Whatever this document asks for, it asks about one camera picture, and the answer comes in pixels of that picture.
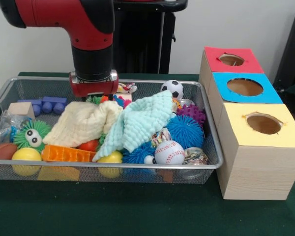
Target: soccer ball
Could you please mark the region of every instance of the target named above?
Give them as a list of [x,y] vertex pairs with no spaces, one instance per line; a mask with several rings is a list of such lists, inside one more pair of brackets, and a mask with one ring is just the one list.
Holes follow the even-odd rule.
[[179,101],[183,97],[183,86],[177,80],[169,80],[163,83],[161,87],[161,92],[169,90],[173,94],[173,99]]

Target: brown football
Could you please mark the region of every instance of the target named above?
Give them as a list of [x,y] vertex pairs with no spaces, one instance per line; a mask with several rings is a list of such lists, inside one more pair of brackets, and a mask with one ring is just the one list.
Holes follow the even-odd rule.
[[11,143],[0,144],[0,160],[11,160],[17,146]]

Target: circular hole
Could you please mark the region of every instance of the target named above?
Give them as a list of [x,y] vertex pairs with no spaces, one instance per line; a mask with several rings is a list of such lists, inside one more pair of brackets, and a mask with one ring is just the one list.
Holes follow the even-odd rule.
[[264,91],[259,83],[245,78],[232,79],[227,82],[227,87],[243,96],[257,96]]
[[226,65],[230,65],[230,66],[240,66],[244,64],[244,59],[236,56],[236,55],[232,55],[232,54],[223,54],[222,56],[220,56],[219,58],[224,64]]
[[276,134],[281,130],[280,122],[266,114],[251,115],[247,122],[251,128],[263,134]]

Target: purple spiky ball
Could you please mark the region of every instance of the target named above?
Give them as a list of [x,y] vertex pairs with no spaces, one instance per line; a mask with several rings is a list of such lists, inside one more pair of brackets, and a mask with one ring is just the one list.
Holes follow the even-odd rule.
[[201,127],[206,120],[206,115],[195,105],[183,105],[181,109],[178,109],[177,115],[191,117],[198,122]]

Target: white wall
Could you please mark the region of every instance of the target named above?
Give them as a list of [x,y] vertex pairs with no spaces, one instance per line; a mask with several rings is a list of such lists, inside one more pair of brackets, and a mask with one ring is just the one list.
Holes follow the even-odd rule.
[[[204,46],[251,48],[270,79],[295,15],[295,0],[189,0],[176,13],[170,73],[199,73]],[[73,70],[69,37],[62,29],[18,29],[0,10],[0,87],[20,71]]]
[[176,13],[171,73],[199,73],[204,46],[251,48],[274,80],[295,17],[295,0],[189,0]]

